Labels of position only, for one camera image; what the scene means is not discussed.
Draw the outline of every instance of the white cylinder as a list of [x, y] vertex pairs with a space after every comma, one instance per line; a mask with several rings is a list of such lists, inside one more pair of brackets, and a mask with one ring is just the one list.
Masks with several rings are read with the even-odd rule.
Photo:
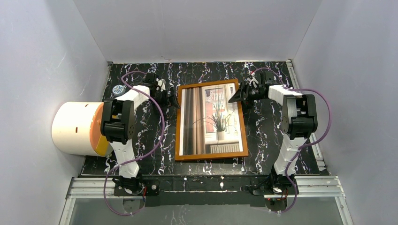
[[[103, 102], [67, 102], [55, 115], [51, 134], [57, 148], [76, 155], [105, 156], [112, 148], [100, 133]], [[107, 148], [98, 154], [98, 146]]]

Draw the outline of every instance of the purple cable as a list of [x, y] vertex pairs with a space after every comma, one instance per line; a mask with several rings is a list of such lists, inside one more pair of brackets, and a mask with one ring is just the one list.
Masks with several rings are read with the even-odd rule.
[[282, 78], [279, 76], [279, 74], [275, 73], [273, 70], [271, 70], [271, 69], [269, 69], [269, 68], [267, 68], [267, 67], [258, 68], [258, 69], [256, 69], [256, 70], [254, 70], [253, 72], [251, 72], [250, 74], [253, 75], [253, 74], [255, 74], [257, 71], [262, 70], [262, 69], [266, 69], [266, 70], [268, 70], [268, 71], [274, 73], [274, 75], [276, 75], [276, 76], [278, 77], [279, 82], [280, 82], [281, 84], [284, 84], [284, 83], [283, 83], [283, 80], [282, 80]]
[[321, 93], [319, 93], [318, 91], [316, 91], [316, 90], [314, 90], [314, 89], [307, 89], [307, 88], [302, 88], [302, 89], [290, 89], [290, 90], [291, 90], [291, 91], [311, 91], [311, 92], [314, 92], [314, 93], [318, 94], [318, 95], [325, 101], [326, 106], [328, 107], [329, 121], [328, 121], [328, 126], [326, 127], [326, 130], [325, 130], [325, 133], [323, 133], [323, 135], [322, 135], [318, 140], [316, 140], [316, 141], [314, 141], [314, 142], [312, 142], [312, 143], [309, 143], [309, 144], [303, 144], [303, 145], [301, 145], [301, 146], [298, 148], [298, 152], [293, 156], [293, 158], [292, 158], [292, 159], [290, 160], [290, 162], [287, 164], [286, 169], [285, 169], [285, 175], [286, 175], [287, 179], [290, 181], [290, 183], [291, 183], [291, 184], [293, 185], [293, 187], [294, 187], [294, 199], [293, 199], [293, 202], [291, 203], [291, 205], [290, 205], [287, 209], [283, 210], [282, 212], [287, 212], [287, 211], [289, 211], [289, 210], [293, 207], [294, 203], [296, 203], [296, 200], [297, 200], [297, 186], [296, 186], [296, 184], [294, 184], [294, 182], [290, 179], [290, 177], [289, 177], [288, 174], [287, 174], [287, 171], [288, 171], [288, 169], [289, 169], [289, 167], [290, 167], [292, 161], [295, 160], [295, 159], [299, 156], [300, 151], [301, 151], [303, 148], [312, 146], [312, 145], [317, 144], [317, 143], [319, 143], [320, 141], [322, 141], [322, 140], [326, 137], [326, 135], [329, 133], [330, 126], [331, 126], [331, 124], [332, 124], [332, 110], [330, 109], [330, 104], [329, 104], [329, 102], [325, 99], [325, 97], [324, 97]]
[[162, 112], [162, 110], [161, 110], [161, 107], [160, 107], [159, 104], [155, 101], [155, 99], [153, 99], [151, 96], [149, 96], [149, 95], [146, 94], [145, 92], [133, 88], [131, 85], [129, 85], [126, 81], [123, 80], [127, 75], [130, 75], [130, 74], [133, 74], [133, 73], [142, 73], [142, 74], [146, 74], [145, 72], [142, 72], [142, 71], [137, 71], [137, 70], [131, 71], [131, 72], [128, 72], [128, 73], [126, 73], [125, 75], [123, 75], [123, 76], [121, 77], [122, 82], [123, 82], [127, 87], [131, 88], [132, 90], [134, 90], [134, 91], [136, 91], [136, 92], [138, 92], [138, 93], [140, 93], [140, 94], [143, 94], [143, 95], [147, 96], [147, 97], [155, 104], [156, 108], [158, 108], [158, 110], [159, 110], [159, 112], [160, 112], [160, 114], [161, 114], [162, 130], [161, 130], [161, 136], [160, 136], [160, 138], [159, 138], [158, 143], [155, 145], [155, 147], [154, 147], [150, 152], [146, 153], [146, 154], [143, 155], [142, 157], [135, 158], [135, 159], [126, 161], [126, 162], [124, 162], [124, 163], [121, 163], [120, 165], [115, 166], [114, 168], [112, 168], [112, 169], [109, 170], [109, 172], [107, 173], [107, 175], [106, 175], [106, 177], [105, 177], [105, 182], [104, 182], [104, 200], [105, 200], [105, 203], [107, 204], [108, 208], [109, 208], [112, 212], [114, 212], [114, 213], [116, 213], [117, 215], [120, 215], [120, 216], [130, 216], [130, 215], [134, 215], [134, 214], [140, 212], [144, 207], [141, 208], [141, 209], [139, 209], [139, 210], [137, 210], [137, 211], [135, 211], [135, 212], [131, 212], [131, 213], [121, 213], [121, 212], [118, 212], [118, 211], [114, 210], [114, 209], [110, 206], [109, 201], [108, 201], [108, 199], [107, 199], [107, 195], [106, 195], [106, 193], [105, 193], [105, 189], [106, 189], [106, 187], [107, 187], [107, 180], [108, 180], [109, 175], [110, 175], [111, 173], [113, 173], [115, 170], [117, 170], [117, 169], [118, 169], [120, 166], [122, 166], [122, 165], [126, 165], [126, 164], [128, 164], [128, 163], [132, 163], [132, 162], [136, 162], [136, 161], [142, 160], [143, 158], [145, 158], [145, 157], [151, 155], [151, 154], [160, 146], [161, 141], [163, 140], [164, 131], [165, 131], [164, 115], [163, 115], [163, 112]]

